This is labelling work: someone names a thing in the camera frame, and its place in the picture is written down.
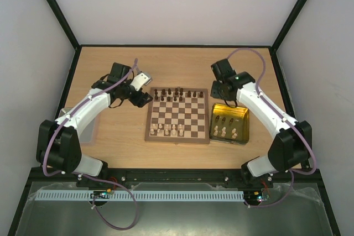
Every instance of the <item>wooden tabletop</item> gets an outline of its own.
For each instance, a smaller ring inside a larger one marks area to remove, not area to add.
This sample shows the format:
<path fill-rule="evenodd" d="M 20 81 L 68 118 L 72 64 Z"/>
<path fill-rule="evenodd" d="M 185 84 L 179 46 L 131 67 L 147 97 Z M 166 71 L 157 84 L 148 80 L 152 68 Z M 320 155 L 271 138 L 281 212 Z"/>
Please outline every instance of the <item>wooden tabletop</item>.
<path fill-rule="evenodd" d="M 84 47 L 77 63 L 65 107 L 73 107 L 88 93 L 91 85 L 110 72 L 112 64 L 133 65 L 149 73 L 153 87 L 195 87 L 210 91 L 214 75 L 210 65 L 226 58 L 232 48 L 108 48 Z M 267 70 L 262 90 L 284 109 L 277 78 L 268 49 L 257 49 L 265 58 Z M 237 72 L 247 71 L 255 79 L 262 72 L 256 54 L 240 51 L 230 59 Z M 209 97 L 209 113 L 214 103 Z M 146 105 L 137 108 L 124 102 L 121 107 L 105 109 L 99 115 L 94 145 L 82 145 L 82 152 L 108 162 L 115 168 L 155 169 L 239 169 L 243 163 L 265 155 L 272 143 L 270 134 L 251 113 L 250 140 L 245 146 L 210 141 L 209 145 L 150 143 L 144 141 Z"/>

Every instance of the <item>robotic arm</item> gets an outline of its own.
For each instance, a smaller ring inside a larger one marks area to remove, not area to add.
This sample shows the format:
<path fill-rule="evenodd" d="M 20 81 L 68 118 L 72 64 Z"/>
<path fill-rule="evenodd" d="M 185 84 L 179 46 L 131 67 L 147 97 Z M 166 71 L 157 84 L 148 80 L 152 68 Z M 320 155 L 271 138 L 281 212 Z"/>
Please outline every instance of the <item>robotic arm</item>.
<path fill-rule="evenodd" d="M 273 139 L 266 156 L 255 158 L 241 166 L 244 182 L 251 183 L 264 174 L 283 172 L 309 158 L 304 143 L 290 126 L 293 125 L 311 145 L 312 128 L 308 122 L 299 123 L 261 90 L 257 93 L 258 85 L 254 78 L 247 72 L 237 74 L 227 59 L 216 62 L 211 68 L 216 77 L 212 84 L 211 97 L 244 104 L 265 125 Z"/>
<path fill-rule="evenodd" d="M 152 78 L 143 72 L 139 72 L 134 79 L 125 80 L 118 86 L 105 91 L 127 75 L 130 70 L 129 66 L 114 63 L 111 72 L 95 82 L 86 97 L 71 111 L 54 122 L 49 120 L 42 122 L 38 134 L 37 161 L 43 164 L 50 139 L 58 126 L 65 123 L 51 146 L 48 165 L 64 172 L 78 172 L 91 176 L 98 176 L 102 169 L 106 169 L 106 162 L 81 153 L 79 136 L 90 121 L 110 107 L 116 99 L 121 100 L 118 106 L 128 99 L 139 108 L 153 99 L 151 95 L 142 91 L 142 86 L 152 81 Z"/>

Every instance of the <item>white wall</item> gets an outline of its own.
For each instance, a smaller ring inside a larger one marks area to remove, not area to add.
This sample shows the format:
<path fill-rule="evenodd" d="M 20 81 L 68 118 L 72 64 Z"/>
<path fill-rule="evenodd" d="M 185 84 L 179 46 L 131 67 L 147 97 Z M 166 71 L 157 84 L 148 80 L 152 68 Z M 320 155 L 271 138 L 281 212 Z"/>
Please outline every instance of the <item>white wall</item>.
<path fill-rule="evenodd" d="M 74 50 L 45 0 L 0 0 L 0 235 L 8 233 L 38 128 L 53 119 Z"/>
<path fill-rule="evenodd" d="M 354 231 L 353 44 L 352 0 L 308 0 L 278 51 L 344 236 Z"/>
<path fill-rule="evenodd" d="M 271 45 L 296 0 L 57 0 L 80 44 Z"/>

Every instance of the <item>chessboard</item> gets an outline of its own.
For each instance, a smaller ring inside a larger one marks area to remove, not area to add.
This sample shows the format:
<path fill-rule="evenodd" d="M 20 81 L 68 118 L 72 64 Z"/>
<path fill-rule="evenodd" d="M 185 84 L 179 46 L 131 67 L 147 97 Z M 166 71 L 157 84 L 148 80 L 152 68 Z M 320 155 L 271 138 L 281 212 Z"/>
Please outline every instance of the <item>chessboard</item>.
<path fill-rule="evenodd" d="M 145 141 L 209 144 L 208 90 L 152 87 Z"/>

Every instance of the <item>gold tray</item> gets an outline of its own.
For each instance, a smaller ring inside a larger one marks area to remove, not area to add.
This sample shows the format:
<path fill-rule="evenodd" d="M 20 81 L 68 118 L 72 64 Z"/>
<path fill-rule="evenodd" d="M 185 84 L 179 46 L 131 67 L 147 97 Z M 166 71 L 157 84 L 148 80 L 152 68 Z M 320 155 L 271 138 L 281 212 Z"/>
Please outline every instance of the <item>gold tray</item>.
<path fill-rule="evenodd" d="M 222 128 L 226 127 L 226 134 L 221 135 Z M 236 129 L 236 138 L 232 138 L 232 130 Z M 212 107 L 209 137 L 211 140 L 245 145 L 249 141 L 249 110 L 244 107 L 229 107 L 215 103 Z"/>

